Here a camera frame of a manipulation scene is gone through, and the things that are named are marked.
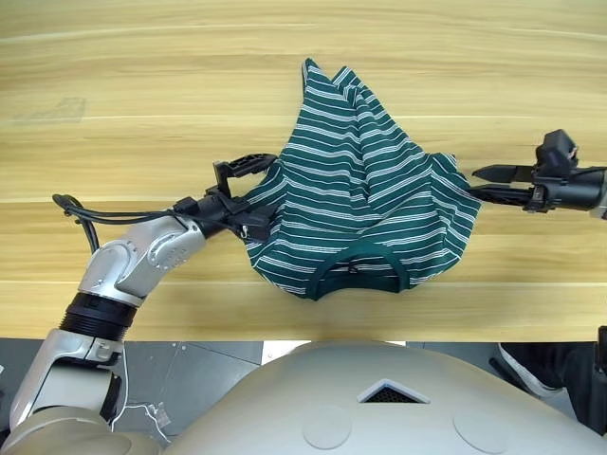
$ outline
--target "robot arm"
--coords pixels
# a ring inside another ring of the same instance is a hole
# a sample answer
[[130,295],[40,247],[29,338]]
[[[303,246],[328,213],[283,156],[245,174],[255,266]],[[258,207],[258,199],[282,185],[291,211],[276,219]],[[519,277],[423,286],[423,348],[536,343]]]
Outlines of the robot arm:
[[[40,420],[37,412],[59,407],[93,411],[105,421],[114,417],[120,379],[107,367],[116,364],[135,313],[168,272],[184,264],[202,249],[206,238],[223,228],[243,239],[267,238],[276,208],[252,209],[246,200],[231,197],[227,178],[263,171],[274,159],[274,155],[249,155],[215,163],[217,186],[208,189],[204,198],[185,198],[166,214],[133,225],[94,252],[59,329],[50,331],[13,400],[13,433],[32,416]],[[64,202],[73,198],[54,199],[66,214],[72,214]],[[21,431],[18,439],[40,425]],[[4,449],[15,446],[17,436]]]
[[[589,211],[607,220],[607,168],[578,167],[578,146],[563,131],[545,135],[536,149],[534,166],[495,164],[472,175],[497,183],[469,189],[469,193],[494,204],[519,206],[530,213],[547,213],[564,208]],[[531,188],[514,189],[512,182],[526,182]],[[607,379],[607,326],[598,329],[597,370]]]

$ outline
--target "black shoe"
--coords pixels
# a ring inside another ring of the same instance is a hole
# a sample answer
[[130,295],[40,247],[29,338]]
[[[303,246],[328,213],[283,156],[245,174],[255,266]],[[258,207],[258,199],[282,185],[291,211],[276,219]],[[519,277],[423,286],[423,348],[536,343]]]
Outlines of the black shoe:
[[533,349],[534,344],[500,343],[500,354],[529,391],[541,397],[554,396],[562,391],[563,385],[546,368],[546,359],[542,357],[541,349]]
[[2,447],[2,445],[6,442],[9,435],[10,431],[8,429],[0,431],[0,447]]

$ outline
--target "black cable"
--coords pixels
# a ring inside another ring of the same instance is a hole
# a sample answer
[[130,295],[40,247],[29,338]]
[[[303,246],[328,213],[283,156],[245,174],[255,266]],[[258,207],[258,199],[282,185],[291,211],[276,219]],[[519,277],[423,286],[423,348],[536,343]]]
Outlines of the black cable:
[[172,209],[157,211],[96,211],[85,208],[78,199],[69,194],[53,194],[52,197],[53,202],[64,210],[66,216],[75,216],[77,218],[76,224],[82,225],[86,239],[91,247],[91,253],[94,253],[99,249],[99,238],[93,223],[102,225],[134,225],[156,220],[163,216],[173,216],[175,218],[193,220],[197,223],[217,225],[239,235],[236,228],[226,223],[204,218],[202,216],[190,215],[188,213],[178,213]]

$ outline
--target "wooden table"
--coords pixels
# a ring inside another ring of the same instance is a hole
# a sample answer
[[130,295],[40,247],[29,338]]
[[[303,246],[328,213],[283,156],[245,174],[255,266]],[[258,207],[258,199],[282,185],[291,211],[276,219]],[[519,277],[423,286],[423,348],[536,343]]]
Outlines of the wooden table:
[[[307,56],[355,68],[467,175],[532,164],[557,128],[583,165],[607,165],[603,0],[2,0],[0,336],[43,337],[82,276],[87,245],[53,192],[94,209],[199,197],[213,161],[280,152]],[[128,337],[593,339],[607,323],[606,236],[585,213],[486,206],[439,279],[313,302],[264,282],[224,233],[166,278]]]

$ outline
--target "green striped t-shirt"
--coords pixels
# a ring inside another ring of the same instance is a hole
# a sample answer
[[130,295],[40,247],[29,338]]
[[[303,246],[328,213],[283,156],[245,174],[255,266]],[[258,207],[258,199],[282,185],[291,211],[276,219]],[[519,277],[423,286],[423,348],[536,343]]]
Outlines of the green striped t-shirt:
[[248,241],[268,281],[318,299],[345,287],[412,288],[462,257],[480,202],[452,155],[424,154],[350,68],[303,64],[303,105],[264,181],[245,196],[279,206]]

